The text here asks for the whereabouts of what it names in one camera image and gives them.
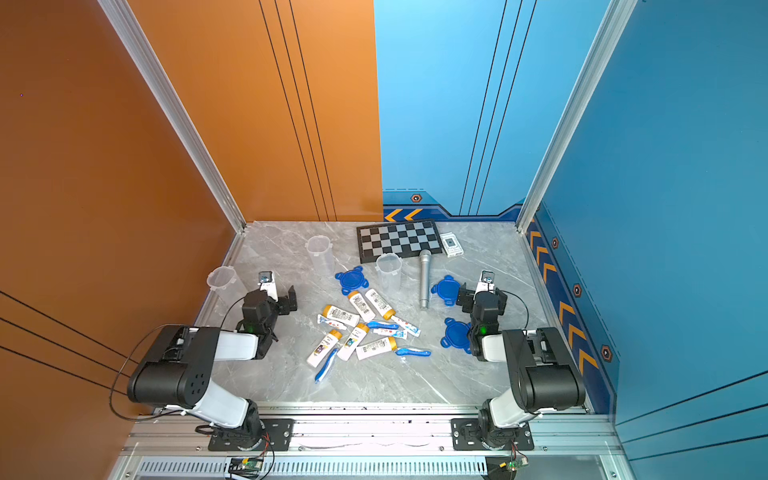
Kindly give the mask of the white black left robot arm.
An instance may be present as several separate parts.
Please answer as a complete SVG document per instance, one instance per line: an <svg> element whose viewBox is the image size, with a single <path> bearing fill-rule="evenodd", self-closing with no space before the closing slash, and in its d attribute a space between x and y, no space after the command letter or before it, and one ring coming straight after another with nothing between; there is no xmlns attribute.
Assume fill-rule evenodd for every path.
<svg viewBox="0 0 768 480"><path fill-rule="evenodd" d="M201 420L196 431L210 438L211 451L273 447L273 435L255 401L218 385L212 371L216 362L264 359L278 341L278 318L298 310L297 294L291 286L280 296L274 273L262 271L259 287L241 301L243 318L233 331L221 326L162 327L127 384L134 403Z"/></svg>

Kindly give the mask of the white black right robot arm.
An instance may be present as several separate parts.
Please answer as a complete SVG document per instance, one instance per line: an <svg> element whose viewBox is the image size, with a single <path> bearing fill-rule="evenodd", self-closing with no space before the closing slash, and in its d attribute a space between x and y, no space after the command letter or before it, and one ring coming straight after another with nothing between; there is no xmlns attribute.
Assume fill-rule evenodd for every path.
<svg viewBox="0 0 768 480"><path fill-rule="evenodd" d="M487 270L481 272L475 289L459 288L457 304L470 316L464 350L480 361L504 364L509 388L486 400L475 420L452 422L458 451L532 451L532 420L581 407L586 401L582 374L559 329L500 327L499 318L512 295L498 288L495 274Z"/></svg>

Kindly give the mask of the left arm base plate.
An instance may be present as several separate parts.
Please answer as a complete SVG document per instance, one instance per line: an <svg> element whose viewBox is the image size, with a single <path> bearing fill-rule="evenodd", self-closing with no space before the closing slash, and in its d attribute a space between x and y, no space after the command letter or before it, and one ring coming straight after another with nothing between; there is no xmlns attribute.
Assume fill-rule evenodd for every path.
<svg viewBox="0 0 768 480"><path fill-rule="evenodd" d="M260 420L257 433L246 433L243 428L214 427L208 444L213 452L261 452L270 449L284 452L289 449L295 420L293 418L267 418Z"/></svg>

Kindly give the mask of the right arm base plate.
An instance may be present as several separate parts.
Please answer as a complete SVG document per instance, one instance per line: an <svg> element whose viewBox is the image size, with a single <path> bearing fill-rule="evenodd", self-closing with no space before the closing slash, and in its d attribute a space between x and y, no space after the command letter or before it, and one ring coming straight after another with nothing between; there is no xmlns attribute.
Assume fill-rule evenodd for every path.
<svg viewBox="0 0 768 480"><path fill-rule="evenodd" d="M456 451L512 450L523 453L535 449L528 425L522 428L484 431L478 418L453 418L450 421L453 449Z"/></svg>

